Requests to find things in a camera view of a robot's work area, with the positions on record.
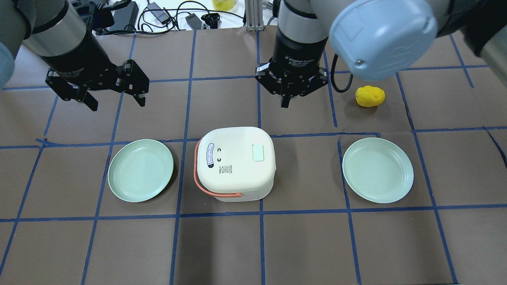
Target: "white plate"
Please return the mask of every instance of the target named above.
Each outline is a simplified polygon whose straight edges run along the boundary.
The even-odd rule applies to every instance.
[[[362,198],[392,203],[405,197],[414,182],[414,169],[407,154],[392,142],[363,138],[343,156],[343,175]]]
[[[107,182],[113,194],[124,201],[146,201],[169,183],[173,164],[171,151],[161,142],[136,140],[115,155],[107,171]]]

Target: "light blue joint cap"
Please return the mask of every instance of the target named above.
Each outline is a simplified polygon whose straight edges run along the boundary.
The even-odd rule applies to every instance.
[[[409,67],[431,46],[437,21],[425,0],[357,0],[329,32],[335,52],[350,71],[378,81]]]
[[[11,52],[0,43],[0,91],[4,88],[5,83],[9,81],[14,72],[14,58]]]

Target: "white container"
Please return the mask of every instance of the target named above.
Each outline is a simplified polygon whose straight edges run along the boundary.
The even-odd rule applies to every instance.
[[[273,188],[275,170],[273,140],[259,128],[216,129],[195,148],[197,186],[223,202],[266,197]]]

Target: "yellow toy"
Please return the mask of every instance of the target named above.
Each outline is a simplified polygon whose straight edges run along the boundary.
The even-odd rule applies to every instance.
[[[355,101],[359,104],[359,106],[367,108],[375,107],[382,104],[384,100],[384,90],[375,86],[366,85],[364,87],[359,87],[355,92]]]

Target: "qr code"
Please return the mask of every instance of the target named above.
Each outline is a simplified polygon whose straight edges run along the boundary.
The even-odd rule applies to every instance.
[[[227,166],[220,166],[219,167],[219,173],[229,173],[229,172],[230,172],[229,165],[227,165]]]

